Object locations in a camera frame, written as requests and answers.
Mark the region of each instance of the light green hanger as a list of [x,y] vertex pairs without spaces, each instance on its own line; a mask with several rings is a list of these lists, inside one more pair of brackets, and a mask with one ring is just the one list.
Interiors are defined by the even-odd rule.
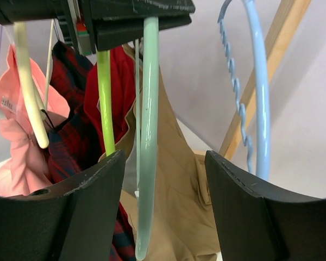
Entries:
[[99,103],[106,156],[115,152],[114,128],[111,111],[110,50],[97,52]]
[[138,230],[135,255],[137,260],[146,256],[152,229],[154,206],[154,187],[157,163],[157,130],[158,130],[158,92],[159,92],[159,43],[158,18],[149,17],[144,20],[143,46],[143,97],[142,124],[140,138],[140,92],[138,91],[139,48],[136,48],[136,112],[137,113],[137,143],[139,153],[139,171],[137,172]]

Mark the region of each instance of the red plaid shirt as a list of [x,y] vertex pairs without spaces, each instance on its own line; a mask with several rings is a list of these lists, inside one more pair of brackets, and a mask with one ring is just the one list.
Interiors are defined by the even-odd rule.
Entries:
[[[48,134],[48,166],[54,182],[95,165],[102,154],[97,132],[83,109],[87,75],[92,67],[86,57],[62,42],[54,46],[51,86],[70,106],[69,118]],[[133,232],[121,204],[109,260],[136,261]]]

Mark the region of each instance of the white wall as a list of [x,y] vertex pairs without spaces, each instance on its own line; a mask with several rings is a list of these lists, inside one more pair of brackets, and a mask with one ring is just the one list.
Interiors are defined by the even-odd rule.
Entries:
[[[256,0],[268,32],[280,0]],[[178,117],[212,148],[219,148],[235,110],[234,94],[216,23],[222,1],[195,0],[187,27],[162,32],[161,68]],[[247,18],[240,0],[226,14],[242,87],[253,67]],[[29,23],[30,52],[44,71],[48,21]],[[0,73],[5,70],[4,37]],[[271,83],[272,164],[270,181],[304,194],[326,197],[326,0],[312,3]],[[255,127],[249,130],[255,140]],[[194,142],[192,147],[207,145]],[[246,168],[241,146],[233,160]],[[9,144],[0,136],[0,161]]]

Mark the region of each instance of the pink shirt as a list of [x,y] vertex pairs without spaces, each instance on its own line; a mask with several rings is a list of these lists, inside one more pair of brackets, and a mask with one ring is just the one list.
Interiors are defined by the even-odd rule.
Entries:
[[[3,197],[29,195],[51,185],[47,160],[36,142],[24,105],[15,47],[12,45],[7,64],[8,69],[0,78],[0,107],[7,120],[0,121],[0,132],[11,141],[11,159],[0,168],[0,196]],[[46,77],[33,60],[30,60],[30,66],[43,100]],[[47,111],[54,126],[61,124],[70,112],[66,100],[52,86],[49,86]]]

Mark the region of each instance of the wooden pole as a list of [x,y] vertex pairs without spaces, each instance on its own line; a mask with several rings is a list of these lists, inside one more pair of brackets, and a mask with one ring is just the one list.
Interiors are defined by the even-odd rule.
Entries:
[[[268,80],[272,80],[296,29],[311,0],[281,0],[277,13],[266,37]],[[246,128],[256,112],[255,72],[252,71],[240,100],[246,108]],[[235,112],[220,148],[220,155],[231,160],[242,140],[241,119]]]

